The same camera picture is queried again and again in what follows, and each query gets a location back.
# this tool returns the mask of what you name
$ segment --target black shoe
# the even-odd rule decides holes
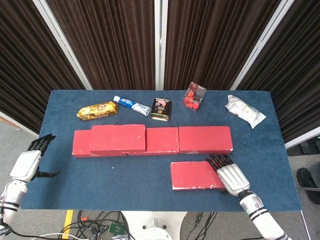
[[[301,187],[304,188],[317,188],[317,185],[315,184],[315,181],[313,180],[310,171],[303,167],[300,168],[296,172],[296,179],[298,180],[298,183]],[[305,191],[307,197],[311,202],[314,204],[320,205],[320,192],[319,191]]]

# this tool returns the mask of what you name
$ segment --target white toothpaste tube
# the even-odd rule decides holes
[[[145,115],[146,117],[149,115],[151,108],[148,106],[144,106],[142,104],[136,103],[134,101],[130,101],[128,99],[125,99],[124,97],[120,96],[114,96],[113,101],[119,103],[122,106],[125,106],[129,109],[132,109],[133,111],[136,111],[140,114]]]

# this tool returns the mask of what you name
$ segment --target yellow snack wrapper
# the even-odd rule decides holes
[[[82,120],[97,119],[118,113],[118,106],[113,101],[85,106],[76,114]]]

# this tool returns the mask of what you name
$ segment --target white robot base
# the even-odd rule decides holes
[[[180,240],[187,211],[122,211],[136,240]]]

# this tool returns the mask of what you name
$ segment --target black and gold package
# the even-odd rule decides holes
[[[150,117],[152,119],[169,121],[171,115],[172,102],[170,100],[155,98],[153,100]]]

